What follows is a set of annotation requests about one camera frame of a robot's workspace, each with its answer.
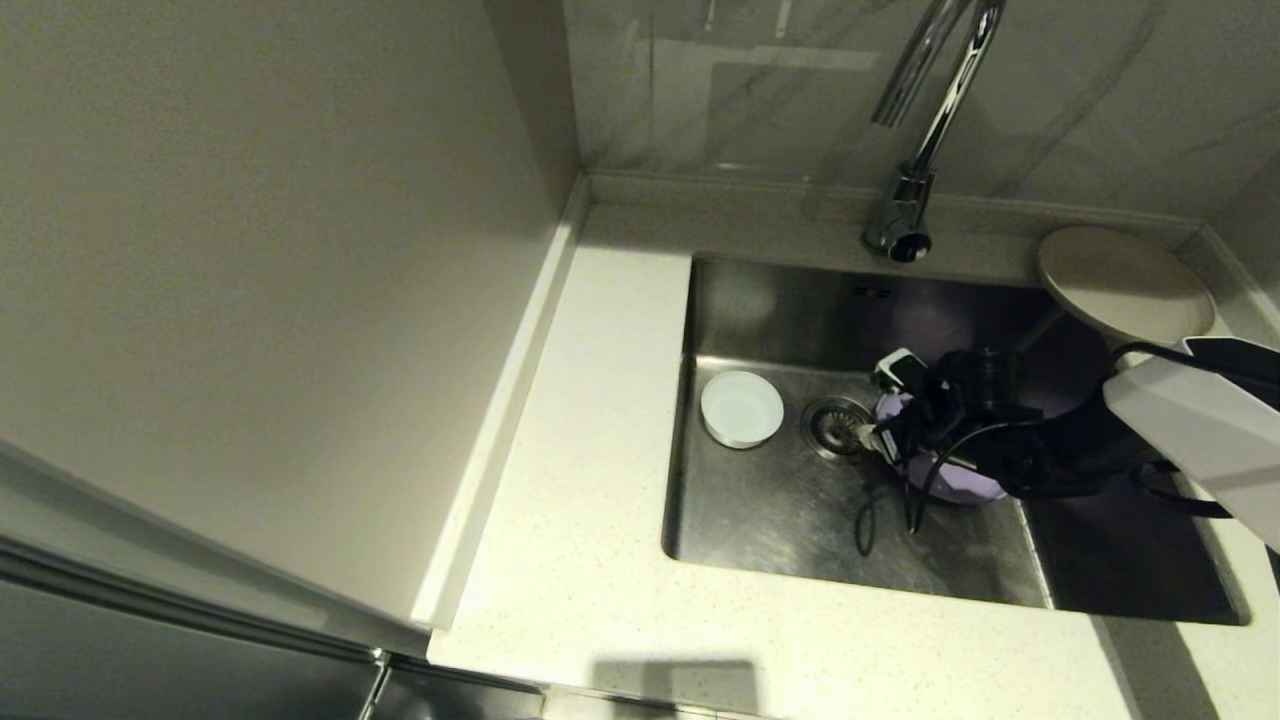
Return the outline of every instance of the faucet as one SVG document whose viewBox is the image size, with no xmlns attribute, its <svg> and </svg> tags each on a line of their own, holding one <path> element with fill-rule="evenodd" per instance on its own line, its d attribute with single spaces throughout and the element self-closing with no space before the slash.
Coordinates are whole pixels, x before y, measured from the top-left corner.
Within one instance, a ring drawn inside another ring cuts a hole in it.
<svg viewBox="0 0 1280 720">
<path fill-rule="evenodd" d="M 897 61 L 893 77 L 884 95 L 881 96 L 872 122 L 896 128 L 901 124 L 908 109 L 915 100 L 924 78 L 929 74 L 933 60 L 937 59 L 942 44 L 974 0 L 933 0 L 933 4 L 915 27 L 911 42 Z M 863 231 L 863 245 L 877 255 L 888 255 L 899 263 L 910 263 L 923 258 L 933 247 L 928 227 L 924 224 L 924 209 L 933 188 L 933 159 L 942 146 L 942 138 L 951 127 L 960 101 L 969 92 L 969 86 L 978 77 L 978 65 L 991 47 L 996 26 L 1005 10 L 1005 0 L 978 0 L 974 10 L 969 40 L 956 60 L 951 82 L 933 115 L 933 122 L 920 140 L 915 158 L 904 163 L 893 178 L 884 199 L 877 206 L 872 220 Z"/>
</svg>

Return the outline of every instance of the beige plate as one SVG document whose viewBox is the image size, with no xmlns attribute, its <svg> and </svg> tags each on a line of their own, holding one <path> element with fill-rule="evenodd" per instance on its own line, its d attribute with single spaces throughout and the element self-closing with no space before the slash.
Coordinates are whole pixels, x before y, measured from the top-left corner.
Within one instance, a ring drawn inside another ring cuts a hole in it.
<svg viewBox="0 0 1280 720">
<path fill-rule="evenodd" d="M 1123 340 L 1172 345 L 1213 325 L 1204 283 L 1158 246 L 1106 228 L 1066 228 L 1041 243 L 1044 287 L 1069 313 Z"/>
</svg>

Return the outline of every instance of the stainless steel sink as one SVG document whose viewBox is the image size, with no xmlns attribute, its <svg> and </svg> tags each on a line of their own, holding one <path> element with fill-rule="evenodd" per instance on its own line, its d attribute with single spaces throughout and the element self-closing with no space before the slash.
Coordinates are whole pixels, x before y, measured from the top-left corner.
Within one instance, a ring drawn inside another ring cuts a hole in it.
<svg viewBox="0 0 1280 720">
<path fill-rule="evenodd" d="M 950 350 L 1012 346 L 1052 307 L 1036 288 L 695 260 L 663 548 L 723 568 L 1243 624 L 1211 536 L 1125 483 L 1070 501 L 931 502 L 911 536 L 902 482 L 888 465 L 815 442 L 824 405 L 874 409 L 868 370 L 890 351 L 909 347 L 933 361 Z M 1057 322 L 1024 355 L 1023 404 L 1048 415 L 1073 407 L 1105 357 L 1098 333 Z M 726 448 L 701 425 L 701 388 L 730 369 L 763 375 L 782 395 L 782 429 L 760 447 Z"/>
</svg>

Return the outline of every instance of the beige wall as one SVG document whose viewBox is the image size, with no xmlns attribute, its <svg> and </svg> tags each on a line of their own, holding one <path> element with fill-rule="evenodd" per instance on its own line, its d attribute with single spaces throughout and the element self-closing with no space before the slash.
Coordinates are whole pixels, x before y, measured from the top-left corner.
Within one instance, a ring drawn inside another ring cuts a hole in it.
<svg viewBox="0 0 1280 720">
<path fill-rule="evenodd" d="M 8 4 L 0 438 L 407 615 L 576 169 L 544 4 Z"/>
<path fill-rule="evenodd" d="M 1253 279 L 1280 304 L 1280 154 L 1212 220 Z"/>
</svg>

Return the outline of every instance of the marble backsplash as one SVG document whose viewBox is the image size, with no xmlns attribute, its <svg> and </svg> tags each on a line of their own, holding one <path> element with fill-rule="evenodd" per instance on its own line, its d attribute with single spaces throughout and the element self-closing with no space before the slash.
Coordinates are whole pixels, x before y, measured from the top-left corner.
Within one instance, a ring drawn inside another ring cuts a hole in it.
<svg viewBox="0 0 1280 720">
<path fill-rule="evenodd" d="M 878 190 L 870 113 L 925 0 L 566 0 L 591 169 Z M 1009 0 L 937 190 L 1207 218 L 1280 151 L 1280 3 Z"/>
</svg>

